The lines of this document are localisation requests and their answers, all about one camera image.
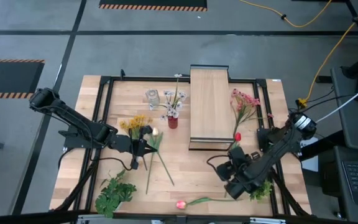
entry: wooden table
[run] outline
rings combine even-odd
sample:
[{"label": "wooden table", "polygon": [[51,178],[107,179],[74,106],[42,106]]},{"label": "wooden table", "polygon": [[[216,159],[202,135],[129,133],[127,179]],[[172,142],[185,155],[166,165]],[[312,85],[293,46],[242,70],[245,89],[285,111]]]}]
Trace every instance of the wooden table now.
[{"label": "wooden table", "polygon": [[[98,92],[100,76],[84,76],[80,94],[75,109],[91,119],[93,114],[94,102]],[[274,124],[282,127],[287,120],[287,103],[280,80],[266,80],[267,89],[270,98],[272,114],[274,115]],[[108,124],[119,130],[119,134],[125,132],[120,129],[119,122],[128,120],[137,114],[144,114],[154,119],[152,125],[164,132],[160,145],[160,154],[167,165],[167,168],[175,183],[173,186],[168,178],[162,163],[157,156],[153,160],[153,168],[150,176],[149,192],[145,194],[148,172],[145,170],[142,160],[139,160],[139,169],[126,172],[124,181],[136,185],[137,191],[133,194],[131,202],[124,202],[116,211],[117,213],[143,213],[143,214],[191,214],[191,215],[258,215],[271,216],[272,209],[269,197],[262,201],[250,201],[249,196],[244,193],[243,200],[237,202],[206,202],[188,207],[186,210],[176,208],[176,201],[192,201],[200,197],[224,198],[224,182],[220,181],[214,170],[206,164],[206,160],[214,155],[226,154],[216,151],[189,151],[190,140],[190,84],[179,83],[178,89],[186,92],[190,97],[184,102],[184,107],[180,111],[178,127],[169,129],[167,121],[159,119],[163,114],[162,109],[150,111],[145,92],[155,88],[161,94],[164,90],[174,90],[175,82],[122,82],[115,81],[112,89],[112,98],[109,108]],[[229,90],[239,89],[241,92],[253,96],[253,88],[250,84],[230,83]],[[101,116],[104,108],[104,98],[100,106],[99,115]],[[262,89],[259,89],[259,95],[263,96]],[[264,107],[264,99],[261,98],[262,112],[267,114]],[[239,126],[238,131],[242,134],[241,147],[245,153],[258,151],[256,129],[259,127],[256,119],[247,121]],[[62,160],[60,170],[57,176],[55,189],[53,192],[50,208],[56,208],[68,196],[70,191],[78,182],[81,164],[83,162],[84,149],[74,149]],[[101,158],[117,157],[122,159],[127,166],[131,162],[131,155],[128,153],[119,153],[108,148],[103,149]],[[150,166],[151,154],[145,156],[147,167]],[[216,158],[214,165],[219,165],[227,161],[227,158]],[[307,212],[311,212],[308,195],[306,193],[305,182],[301,171],[300,162],[291,154],[282,158],[282,167],[285,177],[285,183],[295,200]],[[122,171],[122,165],[117,161],[104,160],[99,162],[96,185],[93,195],[92,212],[96,212],[94,201],[98,197],[102,181],[109,177],[109,173],[115,176]],[[280,191],[276,187],[276,197],[278,209],[283,213]],[[80,208],[85,207],[86,193],[88,186],[84,187]]]}]

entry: black floor mat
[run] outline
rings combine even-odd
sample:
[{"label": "black floor mat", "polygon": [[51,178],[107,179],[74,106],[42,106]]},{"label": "black floor mat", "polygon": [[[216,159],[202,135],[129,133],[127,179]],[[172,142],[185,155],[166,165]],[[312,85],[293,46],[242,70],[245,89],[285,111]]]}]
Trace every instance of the black floor mat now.
[{"label": "black floor mat", "polygon": [[206,0],[100,0],[101,9],[207,11]]},{"label": "black floor mat", "polygon": [[0,98],[29,98],[37,88],[44,60],[0,60]]}]

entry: orange striped tape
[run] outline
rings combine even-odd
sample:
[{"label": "orange striped tape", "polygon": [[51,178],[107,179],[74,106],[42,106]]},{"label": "orange striped tape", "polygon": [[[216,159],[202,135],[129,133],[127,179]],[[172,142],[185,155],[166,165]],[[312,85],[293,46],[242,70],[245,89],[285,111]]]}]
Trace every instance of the orange striped tape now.
[{"label": "orange striped tape", "polygon": [[166,10],[166,11],[192,11],[206,12],[206,7],[188,7],[188,6],[138,6],[138,5],[118,5],[102,4],[100,9],[137,9],[137,10]]},{"label": "orange striped tape", "polygon": [[36,59],[0,59],[0,62],[40,62],[40,63],[45,63],[45,60],[36,60]]},{"label": "orange striped tape", "polygon": [[30,99],[33,93],[0,93],[0,99]]}]

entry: gray floor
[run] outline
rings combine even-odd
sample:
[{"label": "gray floor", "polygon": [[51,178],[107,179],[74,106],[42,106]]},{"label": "gray floor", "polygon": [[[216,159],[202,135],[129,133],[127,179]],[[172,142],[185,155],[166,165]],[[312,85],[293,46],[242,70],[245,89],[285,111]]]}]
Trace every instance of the gray floor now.
[{"label": "gray floor", "polygon": [[[71,30],[80,0],[0,0],[0,30]],[[286,13],[296,24],[310,20],[321,2],[265,0],[260,3]],[[358,1],[354,1],[358,11]],[[351,16],[344,4],[329,6],[305,30],[345,30]],[[98,0],[88,0],[79,30],[295,30],[272,12],[236,0],[208,0],[208,12],[112,11],[98,9]],[[169,76],[188,73],[192,63],[230,66],[232,77],[282,79],[289,107],[307,94],[313,75],[339,37],[219,36],[219,35],[82,35],[77,36],[64,74],[61,98],[74,106],[83,75]],[[68,42],[67,35],[0,35],[0,58],[45,59],[39,87],[52,87]],[[321,74],[333,66],[358,60],[358,38],[348,37],[335,51]],[[315,85],[312,98],[331,89]],[[326,103],[308,112],[320,118],[336,107]],[[0,100],[0,215],[13,203],[24,164],[29,156],[41,115],[28,109],[26,100]],[[52,121],[35,170],[24,213],[45,212],[57,176],[57,160],[64,125]],[[319,124],[318,132],[329,135],[341,129],[336,114]],[[334,218],[335,201],[315,186],[305,174],[312,211]],[[103,220],[93,223],[107,223]]]}]

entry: wooden ramp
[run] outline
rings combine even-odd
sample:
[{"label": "wooden ramp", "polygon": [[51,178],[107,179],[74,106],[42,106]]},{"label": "wooden ramp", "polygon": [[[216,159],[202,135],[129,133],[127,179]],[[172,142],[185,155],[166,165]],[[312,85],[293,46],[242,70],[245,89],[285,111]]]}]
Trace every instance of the wooden ramp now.
[{"label": "wooden ramp", "polygon": [[225,151],[234,142],[227,76],[227,68],[191,68],[189,150]]}]

